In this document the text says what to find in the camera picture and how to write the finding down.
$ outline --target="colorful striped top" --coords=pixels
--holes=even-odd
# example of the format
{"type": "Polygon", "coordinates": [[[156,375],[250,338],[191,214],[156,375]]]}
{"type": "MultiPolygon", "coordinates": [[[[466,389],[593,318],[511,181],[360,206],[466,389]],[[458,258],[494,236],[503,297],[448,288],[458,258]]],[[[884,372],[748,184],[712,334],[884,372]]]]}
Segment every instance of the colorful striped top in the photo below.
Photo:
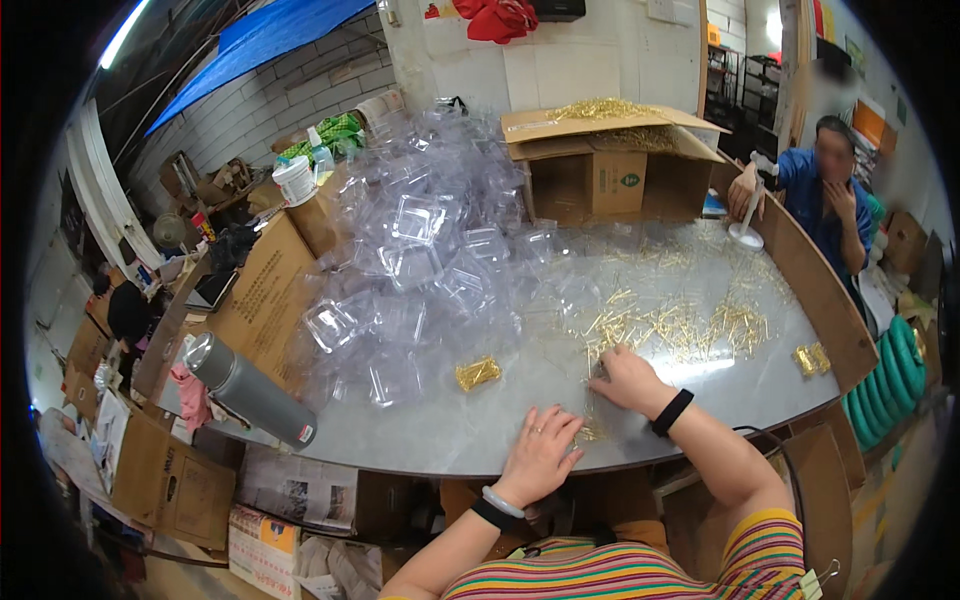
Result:
{"type": "Polygon", "coordinates": [[[800,523],[789,512],[769,509],[743,519],[724,549],[717,582],[690,578],[669,557],[639,543],[594,548],[583,539],[538,544],[535,559],[492,561],[460,576],[445,600],[485,598],[737,598],[803,600],[800,523]],[[571,554],[580,551],[576,556],[571,554]]]}

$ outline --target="blue shirt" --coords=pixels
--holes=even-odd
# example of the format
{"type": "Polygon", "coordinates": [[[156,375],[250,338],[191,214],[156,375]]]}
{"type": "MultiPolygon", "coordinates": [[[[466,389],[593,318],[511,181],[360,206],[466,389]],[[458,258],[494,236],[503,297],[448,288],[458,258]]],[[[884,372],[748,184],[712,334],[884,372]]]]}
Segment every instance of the blue shirt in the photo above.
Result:
{"type": "MultiPolygon", "coordinates": [[[[824,215],[824,183],[817,172],[813,149],[789,148],[777,159],[777,165],[780,167],[777,189],[786,190],[784,207],[824,254],[840,280],[848,285],[850,273],[840,251],[843,223],[832,211],[824,215]]],[[[867,251],[863,257],[863,268],[866,268],[871,246],[867,191],[853,178],[851,184],[856,197],[856,231],[867,251]]]]}

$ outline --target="gray thermos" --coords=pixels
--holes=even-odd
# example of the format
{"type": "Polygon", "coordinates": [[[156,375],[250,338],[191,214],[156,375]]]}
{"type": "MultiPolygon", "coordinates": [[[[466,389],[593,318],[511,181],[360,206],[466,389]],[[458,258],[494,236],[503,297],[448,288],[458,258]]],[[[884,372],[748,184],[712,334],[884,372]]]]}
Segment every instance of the gray thermos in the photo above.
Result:
{"type": "Polygon", "coordinates": [[[209,331],[194,341],[183,363],[218,402],[294,449],[306,448],[317,433],[316,415],[209,331]]]}

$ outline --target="white stand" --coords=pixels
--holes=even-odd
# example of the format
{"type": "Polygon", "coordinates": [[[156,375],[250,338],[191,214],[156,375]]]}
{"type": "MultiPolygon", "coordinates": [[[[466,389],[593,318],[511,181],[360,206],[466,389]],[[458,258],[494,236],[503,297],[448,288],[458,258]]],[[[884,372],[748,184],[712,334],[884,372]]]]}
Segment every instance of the white stand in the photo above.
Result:
{"type": "Polygon", "coordinates": [[[757,233],[755,229],[750,227],[750,221],[754,218],[756,205],[760,202],[760,195],[763,194],[763,178],[759,172],[767,171],[776,176],[780,169],[776,164],[770,162],[766,156],[756,151],[750,153],[750,160],[756,165],[756,183],[754,185],[754,193],[750,197],[750,204],[747,207],[747,216],[744,218],[743,223],[732,224],[730,228],[727,229],[727,234],[737,244],[747,250],[759,252],[763,250],[763,238],[760,237],[760,234],[757,233]]]}

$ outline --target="red can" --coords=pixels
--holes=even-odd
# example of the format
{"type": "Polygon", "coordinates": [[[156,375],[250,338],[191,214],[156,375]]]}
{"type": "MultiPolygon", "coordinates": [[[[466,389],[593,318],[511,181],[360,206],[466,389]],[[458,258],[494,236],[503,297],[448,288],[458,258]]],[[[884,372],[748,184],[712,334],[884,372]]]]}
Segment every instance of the red can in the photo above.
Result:
{"type": "Polygon", "coordinates": [[[198,212],[190,217],[190,222],[197,228],[197,231],[200,232],[200,235],[206,240],[207,244],[212,244],[217,241],[217,235],[213,232],[210,222],[206,220],[202,212],[198,212]]]}

